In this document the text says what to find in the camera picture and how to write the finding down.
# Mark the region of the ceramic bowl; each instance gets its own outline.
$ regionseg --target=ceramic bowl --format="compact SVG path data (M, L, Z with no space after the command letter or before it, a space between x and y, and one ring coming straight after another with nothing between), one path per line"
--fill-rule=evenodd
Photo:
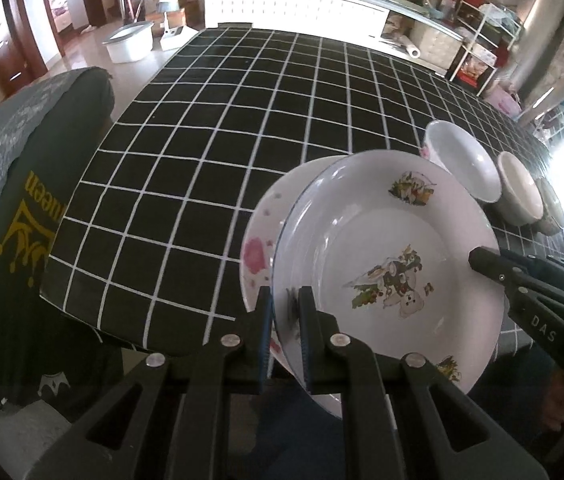
M562 209L561 202L548 180L543 177L538 178L535 184L544 205L544 214L535 224L535 227L546 236L556 235L564 228L564 210Z
M422 156L452 174L480 202L493 203L501 197L502 183L489 154L457 124L429 123Z
M275 326L300 383L289 293L310 285L342 332L391 357L420 352L468 392L504 313L502 287L468 265L477 246L498 250L478 203L420 156L378 150L329 166L293 206L273 256Z
M502 197L495 205L504 220L514 226L535 223L542 218L544 206L540 191L529 171L510 152L497 157L502 179Z

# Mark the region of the yellow crown logo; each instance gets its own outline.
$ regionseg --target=yellow crown logo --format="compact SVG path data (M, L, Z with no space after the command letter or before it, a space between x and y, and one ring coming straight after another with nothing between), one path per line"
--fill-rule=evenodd
M35 233L41 234L45 239L44 242L39 240L33 241L32 238ZM20 206L11 221L8 231L0 243L0 256L4 251L4 246L15 236L17 245L15 249L15 256L9 264L11 273L15 272L17 261L20 259L23 266L31 264L31 276L28 277L28 286L33 286L33 274L35 273L38 262L44 258L44 264L51 250L51 244L55 237L55 233L44 226L41 226L28 210L27 203L22 200Z

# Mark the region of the black and white checkered tablecloth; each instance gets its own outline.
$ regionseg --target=black and white checkered tablecloth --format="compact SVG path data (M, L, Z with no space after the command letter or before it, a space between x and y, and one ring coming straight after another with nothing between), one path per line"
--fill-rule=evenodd
M75 190L41 294L135 346L186 354L244 310L241 240L284 173L328 155L418 153L424 128L452 121L493 157L534 176L546 148L462 89L391 56L314 36L205 30L155 76L95 153ZM502 247L564 258L487 208ZM505 319L496 352L530 339Z

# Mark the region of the paper towel roll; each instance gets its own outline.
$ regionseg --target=paper towel roll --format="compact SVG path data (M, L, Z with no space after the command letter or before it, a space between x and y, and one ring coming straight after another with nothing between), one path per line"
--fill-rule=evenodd
M406 51L409 53L409 56L411 56L413 59L417 59L419 56L422 55L419 49L415 46L415 44L411 40L409 40L409 38L407 38L406 36L400 36L398 38L398 41L406 48Z

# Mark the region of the white counter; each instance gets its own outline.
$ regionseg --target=white counter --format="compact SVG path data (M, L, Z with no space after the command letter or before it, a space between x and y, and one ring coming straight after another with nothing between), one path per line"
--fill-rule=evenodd
M422 65L440 75L446 70L413 59L402 48L382 40L389 12L398 12L460 40L461 36L440 22L408 7L386 0L204 0L206 27L220 23L252 23L254 28L311 34L366 46Z

